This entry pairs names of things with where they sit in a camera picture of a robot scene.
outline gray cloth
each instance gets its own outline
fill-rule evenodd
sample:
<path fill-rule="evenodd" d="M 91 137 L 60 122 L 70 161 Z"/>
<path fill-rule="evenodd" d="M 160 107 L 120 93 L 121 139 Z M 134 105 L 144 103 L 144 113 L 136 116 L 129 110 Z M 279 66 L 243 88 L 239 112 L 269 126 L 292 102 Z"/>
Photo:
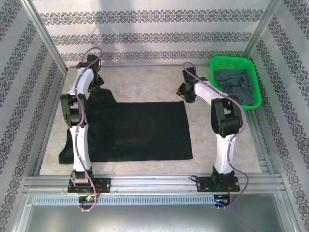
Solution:
<path fill-rule="evenodd" d="M 235 71 L 222 69 L 213 72 L 214 78 L 218 81 L 219 87 L 229 95 L 236 95 L 241 105 L 252 105 L 255 98 L 254 85 L 248 70 Z"/>

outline cable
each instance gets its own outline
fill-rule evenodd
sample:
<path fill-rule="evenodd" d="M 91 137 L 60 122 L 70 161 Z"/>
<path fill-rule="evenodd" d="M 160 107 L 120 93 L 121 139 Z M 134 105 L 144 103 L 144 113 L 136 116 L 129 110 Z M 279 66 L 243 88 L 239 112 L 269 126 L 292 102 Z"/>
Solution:
<path fill-rule="evenodd" d="M 76 83 L 75 83 L 75 86 L 74 86 L 74 94 L 75 94 L 75 97 L 76 97 L 76 99 L 77 99 L 77 104 L 78 104 L 78 106 L 81 108 L 81 111 L 82 111 L 82 118 L 81 118 L 80 122 L 77 124 L 77 126 L 76 126 L 76 131 L 75 131 L 75 150 L 76 150 L 77 157 L 78 157 L 78 159 L 79 159 L 79 161 L 80 161 L 80 163 L 81 163 L 81 165 L 82 165 L 82 167 L 83 167 L 83 169 L 84 169 L 84 172 L 85 172 L 85 174 L 86 174 L 86 176 L 87 176 L 87 178 L 88 178 L 88 180 L 89 180 L 89 182 L 90 182 L 90 185 L 91 185 L 91 187 L 92 187 L 92 189 L 93 189 L 93 192 L 94 192 L 94 195 L 95 195 L 94 203 L 92 204 L 92 206 L 91 206 L 89 209 L 84 209 L 84 208 L 83 208 L 83 204 L 81 204 L 80 206 L 78 206 L 82 211 L 87 211 L 87 212 L 89 212 L 91 209 L 93 209 L 93 207 L 95 207 L 95 205 L 96 205 L 96 203 L 97 203 L 97 192 L 96 192 L 95 184 L 93 183 L 93 181 L 92 181 L 92 179 L 91 179 L 91 177 L 90 177 L 90 175 L 89 175 L 89 173 L 88 173 L 88 170 L 86 169 L 86 167 L 85 167 L 85 165 L 84 165 L 84 163 L 83 163 L 83 160 L 82 160 L 82 158 L 81 158 L 81 155 L 80 155 L 79 152 L 78 152 L 78 147 L 77 147 L 78 129 L 79 129 L 80 125 L 82 125 L 82 123 L 84 122 L 84 115 L 85 115 L 85 108 L 84 108 L 84 105 L 83 105 L 83 103 L 82 103 L 80 97 L 79 97 L 78 94 L 77 94 L 77 87 L 78 87 L 78 83 L 79 83 L 79 81 L 80 81 L 82 75 L 89 69 L 89 67 L 90 67 L 91 65 L 95 64 L 98 60 L 100 60 L 99 57 L 102 56 L 102 50 L 101 50 L 101 48 L 99 48 L 99 47 L 92 47 L 92 48 L 90 48 L 88 51 L 85 52 L 85 54 L 84 54 L 84 56 L 83 56 L 83 58 L 82 58 L 82 61 L 84 60 L 84 58 L 85 58 L 85 56 L 88 54 L 88 52 L 90 52 L 91 50 L 94 50 L 94 49 L 98 49 L 98 50 L 100 51 L 100 55 L 98 56 L 98 58 L 96 58 L 94 61 L 92 61 L 86 68 L 84 68 L 84 70 L 83 70 L 83 71 L 81 72 L 81 74 L 78 76 L 78 78 L 77 78 L 77 80 L 76 80 Z"/>
<path fill-rule="evenodd" d="M 231 102 L 233 102 L 241 111 L 241 114 L 242 114 L 242 117 L 243 117 L 243 124 L 242 124 L 242 128 L 241 130 L 235 134 L 234 136 L 232 136 L 229 140 L 228 140 L 228 146 L 227 146 L 227 162 L 228 164 L 230 165 L 230 167 L 235 171 L 235 172 L 239 172 L 241 174 L 243 174 L 245 177 L 246 177 L 246 184 L 244 186 L 244 188 L 242 189 L 242 191 L 240 192 L 240 194 L 238 195 L 238 197 L 232 202 L 230 203 L 229 205 L 227 205 L 225 208 L 228 208 L 230 206 L 232 206 L 236 201 L 238 201 L 238 199 L 242 196 L 242 194 L 244 193 L 244 191 L 246 190 L 248 184 L 249 184 L 249 177 L 248 175 L 245 173 L 245 172 L 242 172 L 238 169 L 236 169 L 232 163 L 231 163 L 231 159 L 230 159 L 230 149 L 231 149 L 231 144 L 232 144 L 232 141 L 233 139 L 236 139 L 241 133 L 244 132 L 244 130 L 246 129 L 246 126 L 247 126 L 247 117 L 246 117 L 246 114 L 245 114 L 245 111 L 243 110 L 243 108 L 241 107 L 241 105 L 236 101 L 234 100 L 233 98 L 227 96 L 225 93 L 221 92 L 220 90 L 216 89 L 214 86 L 204 82 L 202 79 L 198 78 L 197 76 L 193 75 L 192 73 L 190 73 L 187 68 L 185 67 L 186 64 L 190 64 L 193 66 L 195 72 L 197 71 L 195 65 L 191 62 L 185 62 L 183 63 L 183 69 L 190 75 L 192 76 L 193 78 L 195 78 L 196 80 L 198 80 L 200 83 L 202 83 L 203 85 L 209 87 L 210 89 L 212 89 L 215 93 L 219 94 L 221 97 L 224 97 L 228 100 L 230 100 Z"/>
<path fill-rule="evenodd" d="M 100 64 L 99 64 L 98 72 L 101 70 L 101 59 L 99 59 L 99 62 L 100 62 Z"/>

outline green basket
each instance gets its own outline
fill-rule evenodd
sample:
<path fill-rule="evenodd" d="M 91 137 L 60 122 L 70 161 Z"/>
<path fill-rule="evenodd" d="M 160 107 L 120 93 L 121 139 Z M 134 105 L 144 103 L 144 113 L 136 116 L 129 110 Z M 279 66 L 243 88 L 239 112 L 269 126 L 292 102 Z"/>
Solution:
<path fill-rule="evenodd" d="M 219 87 L 218 81 L 214 78 L 213 71 L 220 69 L 233 69 L 233 70 L 244 70 L 247 69 L 252 82 L 254 84 L 254 93 L 255 101 L 252 105 L 242 105 L 242 108 L 247 111 L 249 109 L 256 109 L 262 103 L 262 97 L 260 92 L 260 87 L 257 82 L 256 72 L 254 64 L 243 57 L 226 57 L 226 56 L 216 56 L 211 59 L 211 84 L 216 87 L 218 90 L 222 91 L 223 88 Z"/>

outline vent slot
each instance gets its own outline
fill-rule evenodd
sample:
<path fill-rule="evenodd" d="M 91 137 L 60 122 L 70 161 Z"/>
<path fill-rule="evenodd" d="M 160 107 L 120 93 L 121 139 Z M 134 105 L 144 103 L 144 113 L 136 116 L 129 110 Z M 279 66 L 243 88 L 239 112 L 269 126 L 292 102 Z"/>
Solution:
<path fill-rule="evenodd" d="M 74 205 L 79 196 L 37 196 L 34 205 Z M 168 196 L 100 196 L 97 205 L 158 205 L 158 204 L 215 204 L 214 196 L 168 195 Z"/>

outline enclosure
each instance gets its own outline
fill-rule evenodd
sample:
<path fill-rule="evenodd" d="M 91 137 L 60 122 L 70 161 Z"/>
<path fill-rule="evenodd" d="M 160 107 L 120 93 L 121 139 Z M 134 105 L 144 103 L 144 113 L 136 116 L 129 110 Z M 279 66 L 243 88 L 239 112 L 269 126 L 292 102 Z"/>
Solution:
<path fill-rule="evenodd" d="M 308 4 L 3 0 L 0 231 L 309 231 Z M 67 193 L 73 164 L 59 164 L 58 155 L 68 145 L 60 96 L 92 47 L 103 51 L 101 88 L 116 103 L 183 104 L 192 158 L 92 162 L 95 177 L 111 185 L 87 214 Z M 210 80 L 210 60 L 220 55 L 254 63 L 262 104 L 246 111 L 234 148 L 233 164 L 248 174 L 248 187 L 218 211 L 212 204 L 224 193 L 198 193 L 190 179 L 210 176 L 216 160 L 211 106 L 176 92 L 184 62 Z M 151 131 L 152 118 L 140 117 Z M 243 189 L 246 178 L 236 176 Z"/>

